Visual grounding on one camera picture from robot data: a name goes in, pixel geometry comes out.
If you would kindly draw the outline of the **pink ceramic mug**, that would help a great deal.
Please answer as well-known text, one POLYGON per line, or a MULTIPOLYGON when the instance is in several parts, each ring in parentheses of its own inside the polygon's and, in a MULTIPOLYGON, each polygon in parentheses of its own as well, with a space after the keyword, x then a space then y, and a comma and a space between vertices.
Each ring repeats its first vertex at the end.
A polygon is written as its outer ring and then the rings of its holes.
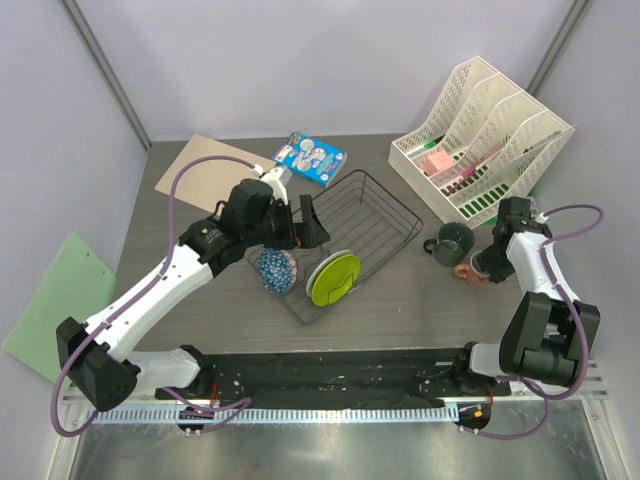
POLYGON ((459 264, 454 268, 454 274, 456 277, 465 280, 472 286, 483 286, 490 282, 490 277, 482 272, 478 267, 478 257, 480 253, 475 252, 471 255, 469 262, 465 264, 459 264))

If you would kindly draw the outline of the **dark grey mug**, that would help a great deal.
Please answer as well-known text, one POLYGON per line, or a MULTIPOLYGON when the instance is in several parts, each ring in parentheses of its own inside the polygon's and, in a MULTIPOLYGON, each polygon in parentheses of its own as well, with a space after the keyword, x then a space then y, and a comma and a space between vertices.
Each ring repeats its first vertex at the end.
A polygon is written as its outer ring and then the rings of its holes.
POLYGON ((437 236, 423 242, 423 250, 445 267, 459 265, 475 244, 472 229, 459 222, 448 222, 440 227, 437 236))

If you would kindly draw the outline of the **blue patterned bowl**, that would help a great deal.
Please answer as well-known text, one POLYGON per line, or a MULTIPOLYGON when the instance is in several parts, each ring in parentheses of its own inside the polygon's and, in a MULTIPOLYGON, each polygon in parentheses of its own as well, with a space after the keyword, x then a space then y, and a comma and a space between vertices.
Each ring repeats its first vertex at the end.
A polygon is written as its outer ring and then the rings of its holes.
POLYGON ((297 280, 298 265, 286 250, 265 249, 259 256, 258 273, 270 293, 283 296, 297 280))

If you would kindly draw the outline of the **lime green plate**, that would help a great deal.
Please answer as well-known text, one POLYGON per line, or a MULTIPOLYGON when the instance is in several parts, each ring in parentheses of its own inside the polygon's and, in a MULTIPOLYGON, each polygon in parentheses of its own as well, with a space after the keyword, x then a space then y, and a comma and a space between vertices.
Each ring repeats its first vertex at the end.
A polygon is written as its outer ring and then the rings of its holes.
POLYGON ((361 261, 350 251, 332 256, 317 269, 311 283, 310 298, 317 307, 335 304, 355 286, 361 271, 361 261))

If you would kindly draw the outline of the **white plate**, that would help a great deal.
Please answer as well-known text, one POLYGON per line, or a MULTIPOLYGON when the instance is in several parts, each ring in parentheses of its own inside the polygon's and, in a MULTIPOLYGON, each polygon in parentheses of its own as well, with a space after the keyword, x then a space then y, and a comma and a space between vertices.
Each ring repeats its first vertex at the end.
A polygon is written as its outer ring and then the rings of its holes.
POLYGON ((305 287, 305 291, 306 294, 309 298, 311 298, 312 296, 312 289, 313 289, 313 284, 317 278, 317 276, 321 273, 321 271, 329 264, 331 263, 333 260, 344 256, 344 255, 348 255, 351 254, 352 252, 348 249, 345 250, 340 250, 337 251, 333 254, 330 254, 326 259, 322 260, 313 270, 313 272, 311 273, 307 283, 306 283, 306 287, 305 287))

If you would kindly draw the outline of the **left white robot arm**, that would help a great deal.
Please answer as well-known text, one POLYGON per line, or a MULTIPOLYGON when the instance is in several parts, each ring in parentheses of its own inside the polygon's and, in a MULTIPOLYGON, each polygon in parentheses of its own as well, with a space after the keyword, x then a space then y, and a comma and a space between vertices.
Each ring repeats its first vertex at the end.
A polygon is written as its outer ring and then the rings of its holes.
POLYGON ((200 399, 212 389, 215 369, 208 357, 184 345, 165 352, 138 352, 145 334, 181 300, 241 260, 247 249, 311 249, 329 241, 312 199, 300 198, 301 219, 262 180, 236 185, 220 212, 192 223, 167 257, 127 293, 78 323, 56 330, 63 372, 99 412, 132 393, 170 387, 200 399))

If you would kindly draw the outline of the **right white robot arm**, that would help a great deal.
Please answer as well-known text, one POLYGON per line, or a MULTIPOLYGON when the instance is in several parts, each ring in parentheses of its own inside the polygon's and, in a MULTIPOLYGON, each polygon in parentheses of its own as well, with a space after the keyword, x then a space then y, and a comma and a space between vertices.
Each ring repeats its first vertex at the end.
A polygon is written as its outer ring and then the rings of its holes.
POLYGON ((499 202, 493 241, 472 255, 467 268, 494 284, 515 276, 522 299, 501 341, 471 345, 469 360, 452 369, 457 391, 475 394, 488 377, 515 377, 545 400, 564 400, 580 389, 600 312, 570 288, 554 247, 602 223, 603 210, 598 206, 591 209, 597 214, 593 223, 555 235, 547 223, 552 214, 532 214, 530 199, 509 197, 499 202))

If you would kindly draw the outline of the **blue picture book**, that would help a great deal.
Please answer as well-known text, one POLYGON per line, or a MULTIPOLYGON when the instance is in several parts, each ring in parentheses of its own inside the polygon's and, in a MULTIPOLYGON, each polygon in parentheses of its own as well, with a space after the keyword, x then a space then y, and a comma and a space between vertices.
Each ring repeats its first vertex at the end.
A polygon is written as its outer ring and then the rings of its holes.
POLYGON ((272 160, 323 188, 328 187, 348 158, 345 151, 293 131, 272 160))

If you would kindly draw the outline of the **magenta booklet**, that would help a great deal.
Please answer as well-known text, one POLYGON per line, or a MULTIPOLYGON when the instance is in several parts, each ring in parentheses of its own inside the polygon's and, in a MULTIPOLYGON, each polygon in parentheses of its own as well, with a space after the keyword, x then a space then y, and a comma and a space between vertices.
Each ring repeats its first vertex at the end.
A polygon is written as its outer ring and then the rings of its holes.
POLYGON ((463 159, 462 155, 454 157, 456 163, 453 167, 449 167, 445 170, 448 175, 448 180, 443 182, 439 187, 439 191, 445 196, 450 197, 455 193, 458 193, 465 188, 473 185, 479 181, 480 178, 486 173, 488 167, 486 162, 481 160, 475 165, 472 165, 464 170, 461 169, 460 164, 463 159))

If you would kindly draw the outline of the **pink box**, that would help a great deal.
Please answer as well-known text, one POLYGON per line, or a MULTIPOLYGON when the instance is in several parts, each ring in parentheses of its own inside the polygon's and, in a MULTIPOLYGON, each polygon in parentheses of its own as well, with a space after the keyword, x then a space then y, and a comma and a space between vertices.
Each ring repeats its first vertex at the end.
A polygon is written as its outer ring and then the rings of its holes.
POLYGON ((445 150, 440 150, 426 156, 423 164, 423 171, 427 176, 431 176, 453 166, 454 164, 454 159, 445 150))

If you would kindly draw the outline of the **tan cardboard folder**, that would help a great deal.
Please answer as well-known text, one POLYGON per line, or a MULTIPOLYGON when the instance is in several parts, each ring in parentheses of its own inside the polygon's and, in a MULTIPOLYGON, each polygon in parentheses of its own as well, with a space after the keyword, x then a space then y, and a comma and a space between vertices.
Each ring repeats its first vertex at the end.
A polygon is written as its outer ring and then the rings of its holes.
MULTIPOLYGON (((238 148, 229 143, 194 134, 178 153, 172 154, 169 164, 161 168, 162 175, 155 183, 155 190, 168 196, 176 175, 190 162, 204 157, 230 156, 260 165, 264 171, 275 166, 275 162, 238 148)), ((181 177, 174 201, 176 228, 184 228, 196 220, 212 214, 219 201, 226 201, 231 189, 241 180, 252 178, 251 169, 244 164, 229 160, 209 160, 191 167, 181 177)))

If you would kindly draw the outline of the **white plastic file organizer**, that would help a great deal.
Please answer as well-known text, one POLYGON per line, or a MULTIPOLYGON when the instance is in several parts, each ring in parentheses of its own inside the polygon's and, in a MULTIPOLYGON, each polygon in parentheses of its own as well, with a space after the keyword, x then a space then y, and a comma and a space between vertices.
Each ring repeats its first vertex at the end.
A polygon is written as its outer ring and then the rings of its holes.
POLYGON ((483 58, 457 65, 427 119, 391 143, 388 162, 443 222, 475 228, 497 214, 500 200, 526 197, 575 129, 483 58), (445 197, 445 170, 423 171, 426 156, 462 155, 462 170, 484 160, 479 181, 445 197))

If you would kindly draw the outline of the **light green clipboard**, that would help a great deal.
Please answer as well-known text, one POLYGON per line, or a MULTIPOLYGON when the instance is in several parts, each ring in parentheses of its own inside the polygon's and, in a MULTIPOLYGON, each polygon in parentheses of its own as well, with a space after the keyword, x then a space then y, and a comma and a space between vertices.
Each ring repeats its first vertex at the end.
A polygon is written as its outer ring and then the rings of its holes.
POLYGON ((60 373, 57 327, 69 317, 83 322, 105 308, 115 283, 115 274, 89 244, 70 234, 3 350, 54 383, 60 373))

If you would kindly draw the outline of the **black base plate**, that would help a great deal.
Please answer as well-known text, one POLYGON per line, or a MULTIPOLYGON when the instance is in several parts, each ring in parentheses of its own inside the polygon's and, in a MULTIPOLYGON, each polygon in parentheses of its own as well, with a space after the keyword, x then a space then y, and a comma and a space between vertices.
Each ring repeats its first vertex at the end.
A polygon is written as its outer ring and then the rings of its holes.
POLYGON ((511 388, 469 370, 468 348, 211 354, 214 374, 189 400, 254 409, 439 407, 448 397, 508 397, 511 388))

